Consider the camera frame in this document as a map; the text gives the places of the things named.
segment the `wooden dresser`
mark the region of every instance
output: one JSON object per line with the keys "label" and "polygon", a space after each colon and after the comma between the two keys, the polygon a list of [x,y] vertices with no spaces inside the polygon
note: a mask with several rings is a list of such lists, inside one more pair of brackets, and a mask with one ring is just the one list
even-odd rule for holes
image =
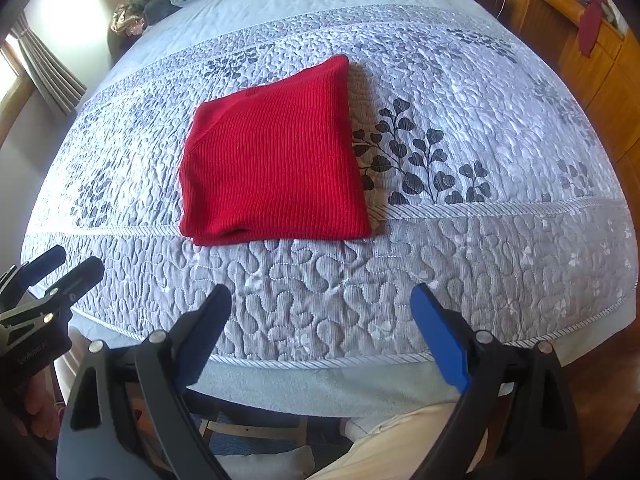
{"label": "wooden dresser", "polygon": [[578,0],[506,0],[507,27],[565,82],[607,150],[640,233],[640,45],[602,21],[590,57],[578,49]]}

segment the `curtain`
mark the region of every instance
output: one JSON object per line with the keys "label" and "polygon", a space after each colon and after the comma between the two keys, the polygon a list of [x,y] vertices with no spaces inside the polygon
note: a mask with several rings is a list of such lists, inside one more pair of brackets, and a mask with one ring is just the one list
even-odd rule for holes
{"label": "curtain", "polygon": [[72,116],[86,92],[86,87],[60,62],[42,40],[29,28],[24,15],[11,29],[24,57],[24,67],[53,113],[59,118]]}

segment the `red knit fabric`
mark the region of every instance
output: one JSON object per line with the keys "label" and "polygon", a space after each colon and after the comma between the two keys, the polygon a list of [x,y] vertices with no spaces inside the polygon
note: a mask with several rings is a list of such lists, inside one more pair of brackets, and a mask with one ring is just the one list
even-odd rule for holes
{"label": "red knit fabric", "polygon": [[580,46],[580,52],[586,57],[591,57],[591,51],[600,33],[603,1],[605,0],[590,0],[589,6],[578,22],[578,46]]}
{"label": "red knit fabric", "polygon": [[369,237],[348,70],[334,56],[201,104],[180,164],[182,234],[200,246]]}

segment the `window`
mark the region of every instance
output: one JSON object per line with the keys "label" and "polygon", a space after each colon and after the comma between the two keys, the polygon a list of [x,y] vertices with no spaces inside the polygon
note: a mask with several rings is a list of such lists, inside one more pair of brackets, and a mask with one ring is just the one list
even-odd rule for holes
{"label": "window", "polygon": [[0,96],[4,97],[18,79],[18,74],[9,60],[2,55],[0,59]]}
{"label": "window", "polygon": [[3,43],[0,46],[0,147],[33,90],[33,82],[13,48]]}

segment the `bed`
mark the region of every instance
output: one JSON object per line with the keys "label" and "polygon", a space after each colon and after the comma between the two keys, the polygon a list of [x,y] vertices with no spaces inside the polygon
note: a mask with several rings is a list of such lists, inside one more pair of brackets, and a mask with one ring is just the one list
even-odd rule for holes
{"label": "bed", "polygon": [[[200,248],[178,231],[197,105],[351,61],[353,145],[374,236]],[[631,323],[636,236],[611,164],[554,72],[472,0],[195,0],[151,27],[84,104],[22,248],[93,254],[72,324],[110,346],[169,329],[215,283],[232,317],[196,389],[308,415],[456,398],[412,287],[564,364]]]}

